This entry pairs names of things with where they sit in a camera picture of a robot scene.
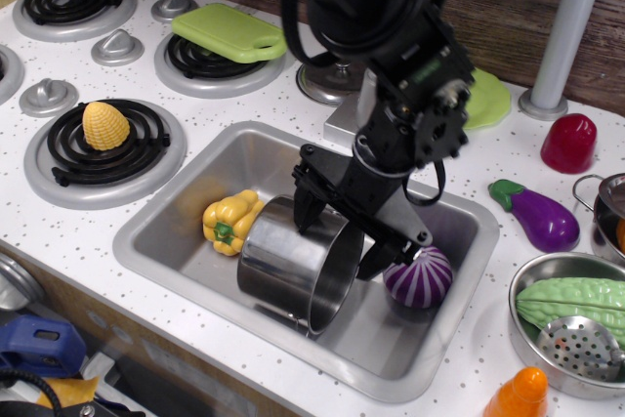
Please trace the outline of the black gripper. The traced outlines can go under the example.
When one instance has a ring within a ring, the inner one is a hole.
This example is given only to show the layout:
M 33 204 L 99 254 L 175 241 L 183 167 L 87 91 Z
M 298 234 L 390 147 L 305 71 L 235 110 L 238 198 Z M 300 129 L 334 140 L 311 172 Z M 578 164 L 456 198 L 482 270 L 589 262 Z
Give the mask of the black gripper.
M 375 240 L 358 265 L 356 279 L 368 281 L 391 264 L 411 262 L 434 241 L 404 191 L 414 168 L 413 145 L 382 151 L 355 143 L 351 156 L 303 145 L 293 169 L 298 232 L 304 234 L 329 206 Z

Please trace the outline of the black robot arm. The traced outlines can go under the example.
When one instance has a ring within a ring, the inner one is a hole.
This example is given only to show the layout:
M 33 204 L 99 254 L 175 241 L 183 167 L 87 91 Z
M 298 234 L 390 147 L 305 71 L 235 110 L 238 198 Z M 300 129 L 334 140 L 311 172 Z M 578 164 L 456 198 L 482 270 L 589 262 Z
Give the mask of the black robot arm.
M 357 61 L 377 79 L 352 155 L 305 145 L 293 172 L 299 231 L 331 207 L 372 238 L 359 279 L 409 265 L 432 243 L 417 212 L 424 200 L 409 194 L 409 177 L 433 165 L 443 180 L 444 160 L 468 140 L 463 127 L 474 68 L 440 16 L 444 1 L 281 0 L 286 43 L 299 62 Z

